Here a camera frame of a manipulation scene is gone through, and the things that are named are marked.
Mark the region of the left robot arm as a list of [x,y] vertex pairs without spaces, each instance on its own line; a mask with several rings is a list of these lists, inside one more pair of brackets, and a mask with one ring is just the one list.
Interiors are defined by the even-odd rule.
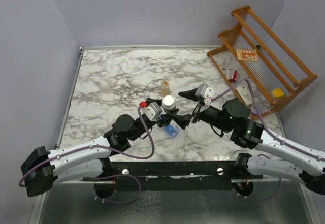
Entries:
[[[50,190],[55,184],[78,178],[99,178],[102,181],[114,176],[110,157],[121,154],[131,158],[149,159],[155,146],[150,132],[155,125],[167,126],[171,122],[168,113],[176,109],[171,95],[161,100],[147,98],[138,107],[138,118],[120,115],[112,128],[104,135],[66,149],[46,150],[44,146],[32,151],[22,163],[22,178],[18,185],[26,189],[28,197],[35,197]],[[149,137],[151,153],[140,157],[126,153],[130,141],[143,134]]]

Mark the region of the blue weekly pill organizer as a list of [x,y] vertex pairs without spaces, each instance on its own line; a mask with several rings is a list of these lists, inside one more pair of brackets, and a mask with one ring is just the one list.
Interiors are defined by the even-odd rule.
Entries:
[[178,136],[181,128],[175,122],[170,122],[167,126],[162,128],[171,138]]

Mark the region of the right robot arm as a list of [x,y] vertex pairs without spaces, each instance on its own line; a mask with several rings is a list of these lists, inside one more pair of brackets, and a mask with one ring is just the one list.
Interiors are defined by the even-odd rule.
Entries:
[[233,173],[244,179],[248,175],[269,175],[297,181],[310,191],[324,195],[324,152],[279,136],[260,121],[249,118],[251,110],[238,98],[226,101],[221,109],[212,106],[213,89],[207,84],[179,92],[179,96],[197,102],[192,114],[174,119],[183,129],[190,122],[203,121],[222,132],[242,148],[255,149],[278,157],[263,161],[258,156],[240,154]]

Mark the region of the small amber pill bottle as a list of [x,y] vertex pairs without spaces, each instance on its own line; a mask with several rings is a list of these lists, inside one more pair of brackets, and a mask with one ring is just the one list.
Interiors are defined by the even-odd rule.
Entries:
[[169,93],[170,93],[169,83],[167,81],[163,81],[160,85],[160,94],[162,97],[165,97],[169,95]]

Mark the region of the white pill bottle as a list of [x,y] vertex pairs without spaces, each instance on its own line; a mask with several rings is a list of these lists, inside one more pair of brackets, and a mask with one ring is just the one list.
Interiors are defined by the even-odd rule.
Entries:
[[174,97],[171,95],[165,96],[162,100],[162,108],[165,113],[174,112],[177,109]]

